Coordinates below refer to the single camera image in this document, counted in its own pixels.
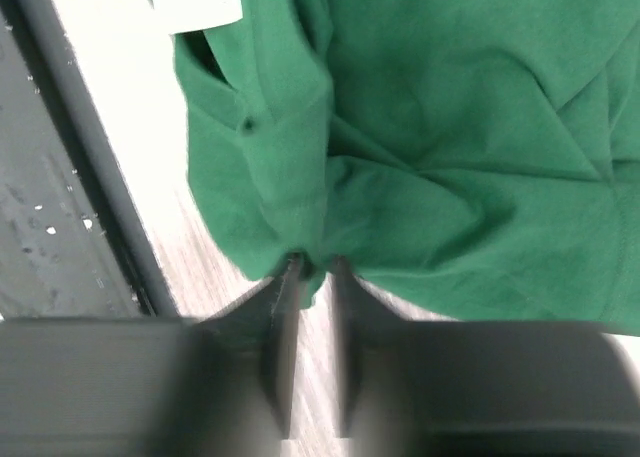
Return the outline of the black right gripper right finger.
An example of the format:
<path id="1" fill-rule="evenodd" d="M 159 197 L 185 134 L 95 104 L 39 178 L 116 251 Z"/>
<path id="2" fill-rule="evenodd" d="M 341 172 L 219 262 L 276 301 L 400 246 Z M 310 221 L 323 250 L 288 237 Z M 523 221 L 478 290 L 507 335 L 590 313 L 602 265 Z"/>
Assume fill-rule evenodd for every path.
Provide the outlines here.
<path id="1" fill-rule="evenodd" d="M 353 456 L 635 456 L 639 395 L 587 322 L 410 320 L 334 264 L 339 434 Z"/>

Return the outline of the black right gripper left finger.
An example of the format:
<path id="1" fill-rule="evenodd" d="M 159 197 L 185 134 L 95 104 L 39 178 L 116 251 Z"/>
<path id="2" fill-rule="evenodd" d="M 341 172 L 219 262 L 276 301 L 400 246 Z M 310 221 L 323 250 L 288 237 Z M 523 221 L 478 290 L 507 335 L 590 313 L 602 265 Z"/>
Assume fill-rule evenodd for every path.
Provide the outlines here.
<path id="1" fill-rule="evenodd" d="M 291 428 L 303 260 L 213 318 L 1 326 L 5 456 L 276 456 Z"/>

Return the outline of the green t-shirt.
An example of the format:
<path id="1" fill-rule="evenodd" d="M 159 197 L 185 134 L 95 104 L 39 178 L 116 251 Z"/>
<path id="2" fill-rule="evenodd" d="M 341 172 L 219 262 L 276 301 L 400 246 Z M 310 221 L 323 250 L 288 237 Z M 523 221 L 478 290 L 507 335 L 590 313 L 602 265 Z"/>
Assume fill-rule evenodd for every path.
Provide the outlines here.
<path id="1" fill-rule="evenodd" d="M 639 329 L 639 0 L 185 0 L 188 182 L 249 279 Z"/>

